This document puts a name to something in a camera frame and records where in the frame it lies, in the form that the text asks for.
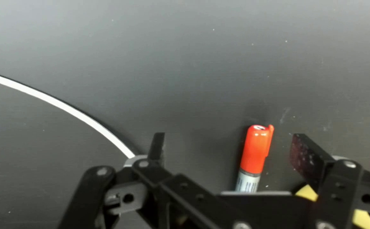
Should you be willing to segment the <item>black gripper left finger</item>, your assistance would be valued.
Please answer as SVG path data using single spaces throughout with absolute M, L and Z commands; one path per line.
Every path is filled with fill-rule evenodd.
M 87 169 L 58 229 L 117 229 L 128 213 L 138 213 L 152 229 L 220 229 L 220 201 L 183 174 L 162 165 L 165 133 L 151 150 L 116 170 Z

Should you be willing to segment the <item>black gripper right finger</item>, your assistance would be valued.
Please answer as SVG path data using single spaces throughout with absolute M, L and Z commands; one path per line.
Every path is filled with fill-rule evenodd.
M 354 216 L 370 216 L 370 170 L 351 159 L 334 159 L 305 133 L 295 133 L 290 162 L 317 192 L 310 229 L 356 229 Z

